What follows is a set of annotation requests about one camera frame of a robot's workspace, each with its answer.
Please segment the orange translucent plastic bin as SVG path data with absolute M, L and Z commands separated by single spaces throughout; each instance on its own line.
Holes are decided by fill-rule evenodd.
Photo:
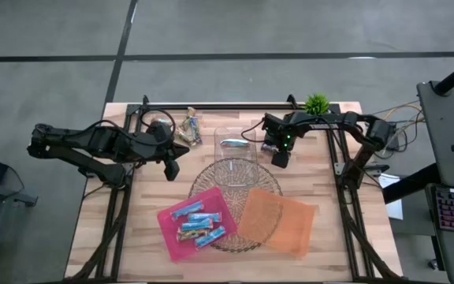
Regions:
M 314 205 L 251 189 L 237 233 L 278 252 L 302 258 L 309 252 L 315 211 Z

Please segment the white paper sheet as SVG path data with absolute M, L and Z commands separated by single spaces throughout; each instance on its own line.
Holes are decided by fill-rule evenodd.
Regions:
M 393 176 L 390 174 L 381 174 L 378 177 L 378 182 L 380 186 L 384 189 L 388 187 L 389 185 L 395 184 L 400 180 L 400 177 Z M 397 220 L 403 220 L 404 215 L 403 215 L 403 208 L 402 208 L 402 201 L 401 200 L 396 200 L 393 201 L 389 204 L 385 205 L 385 208 L 388 213 L 388 217 L 390 219 L 397 219 Z

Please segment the black beam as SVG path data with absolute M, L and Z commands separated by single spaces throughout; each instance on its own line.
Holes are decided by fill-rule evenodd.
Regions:
M 419 190 L 424 189 L 428 184 L 435 184 L 440 182 L 441 177 L 437 168 L 437 164 L 433 163 L 383 188 L 382 194 L 385 204 L 390 204 L 396 200 L 400 200 L 406 196 L 418 192 Z

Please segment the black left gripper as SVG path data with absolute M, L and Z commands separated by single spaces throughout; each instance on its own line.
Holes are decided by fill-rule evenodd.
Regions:
M 151 137 L 154 138 L 155 146 L 152 153 L 144 158 L 145 162 L 176 160 L 182 156 L 181 152 L 190 151 L 187 146 L 173 143 L 172 130 L 167 124 L 153 121 L 146 130 L 146 134 L 151 134 Z

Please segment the black power box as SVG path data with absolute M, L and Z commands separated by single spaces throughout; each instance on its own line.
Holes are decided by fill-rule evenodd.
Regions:
M 390 122 L 389 123 L 392 127 L 392 133 L 390 136 L 390 140 L 387 143 L 386 149 L 389 151 L 399 151 L 400 150 L 400 142 L 399 142 L 399 133 L 397 123 L 396 122 Z

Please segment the pink translucent plastic bin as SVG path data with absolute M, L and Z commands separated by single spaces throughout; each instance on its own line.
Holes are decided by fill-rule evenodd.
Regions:
M 230 214 L 228 206 L 221 194 L 221 190 L 217 187 L 208 189 L 205 192 L 201 192 L 198 195 L 192 196 L 191 198 L 181 201 L 178 204 L 173 205 L 163 211 L 160 211 L 157 215 L 158 223 L 161 228 L 162 235 L 165 239 L 167 249 L 169 251 L 170 259 L 173 262 L 182 260 L 185 257 L 191 256 L 198 252 L 202 248 L 195 247 L 195 240 L 191 239 L 187 241 L 178 241 L 177 232 L 180 230 L 180 225 L 188 221 L 188 215 L 173 219 L 171 213 L 189 204 L 193 204 L 197 201 L 201 201 L 204 205 L 204 209 L 195 213 L 217 213 L 221 212 L 221 221 L 214 222 L 214 227 L 208 229 L 209 232 L 217 229 L 219 226 L 224 226 L 226 233 L 212 242 L 214 244 L 224 237 L 227 237 L 236 232 L 236 223 Z

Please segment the black aluminium table frame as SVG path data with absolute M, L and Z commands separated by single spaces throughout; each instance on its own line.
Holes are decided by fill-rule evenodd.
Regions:
M 149 163 L 135 172 L 128 218 L 122 234 L 118 268 L 112 268 L 116 238 L 108 249 L 102 276 L 112 270 L 111 282 L 350 282 L 350 261 L 344 240 L 333 163 L 324 132 L 309 132 L 298 139 L 286 169 L 270 164 L 270 156 L 259 154 L 258 161 L 277 179 L 283 196 L 316 206 L 310 252 L 302 259 L 266 246 L 246 252 L 226 252 L 205 248 L 174 263 L 158 227 L 157 214 L 188 197 L 197 175 L 214 162 L 214 131 L 219 127 L 250 127 L 264 113 L 283 116 L 291 112 L 289 103 L 163 103 L 178 121 L 192 106 L 198 110 L 203 144 L 178 159 L 180 173 L 168 182 L 164 166 Z M 389 217 L 381 190 L 362 185 L 358 191 L 367 238 L 387 266 L 402 275 Z M 109 189 L 86 198 L 80 207 L 72 248 L 64 277 L 77 274 L 101 242 Z

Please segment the clear round glass plate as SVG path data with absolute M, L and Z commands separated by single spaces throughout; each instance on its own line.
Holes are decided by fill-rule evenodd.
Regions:
M 268 171 L 267 168 L 258 164 L 259 180 L 254 185 L 246 187 L 226 187 L 218 185 L 214 180 L 214 163 L 206 167 L 194 180 L 188 197 L 195 196 L 201 192 L 204 192 L 210 188 L 218 187 L 221 190 L 221 194 L 228 205 L 231 216 L 233 217 L 237 226 L 239 226 L 242 214 L 244 212 L 244 206 L 247 201 L 249 191 L 253 188 L 263 189 L 269 193 L 277 194 L 282 196 L 281 187 L 278 184 L 277 179 Z M 262 235 L 262 241 L 268 241 L 277 229 L 277 225 L 282 217 L 282 206 L 280 205 L 278 216 L 272 221 L 272 227 L 270 230 L 266 229 L 266 232 Z M 223 252 L 248 252 L 259 248 L 262 243 L 257 241 L 251 241 L 245 237 L 241 237 L 239 234 L 231 234 L 227 237 L 222 238 L 218 242 L 211 245 L 211 247 L 223 251 Z

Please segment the small green artificial plant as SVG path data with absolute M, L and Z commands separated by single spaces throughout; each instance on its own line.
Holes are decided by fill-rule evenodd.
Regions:
M 329 100 L 323 93 L 314 93 L 307 97 L 304 109 L 311 115 L 325 114 L 329 110 Z

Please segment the clear plastic bin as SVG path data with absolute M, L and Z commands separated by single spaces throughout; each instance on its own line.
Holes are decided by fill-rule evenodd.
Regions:
M 248 147 L 222 147 L 225 139 L 247 140 Z M 256 132 L 243 127 L 218 127 L 214 132 L 214 180 L 226 187 L 246 187 L 259 180 Z

